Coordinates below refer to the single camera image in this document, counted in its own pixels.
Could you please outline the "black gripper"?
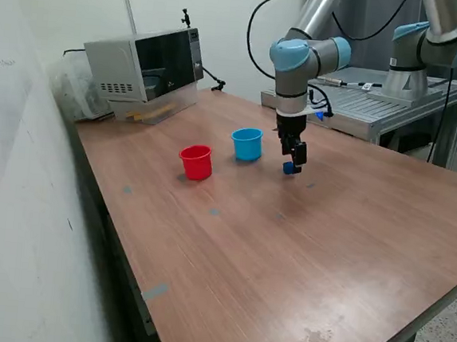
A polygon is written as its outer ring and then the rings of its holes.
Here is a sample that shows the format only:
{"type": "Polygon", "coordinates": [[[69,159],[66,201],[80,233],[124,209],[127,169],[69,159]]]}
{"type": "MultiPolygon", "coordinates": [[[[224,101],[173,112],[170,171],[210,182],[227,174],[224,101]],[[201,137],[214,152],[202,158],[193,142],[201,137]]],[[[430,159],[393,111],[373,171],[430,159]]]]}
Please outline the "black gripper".
{"type": "Polygon", "coordinates": [[[292,171],[301,172],[301,167],[307,162],[307,145],[300,141],[302,132],[306,129],[306,116],[282,116],[277,114],[278,138],[282,144],[282,155],[292,156],[292,171]]]}

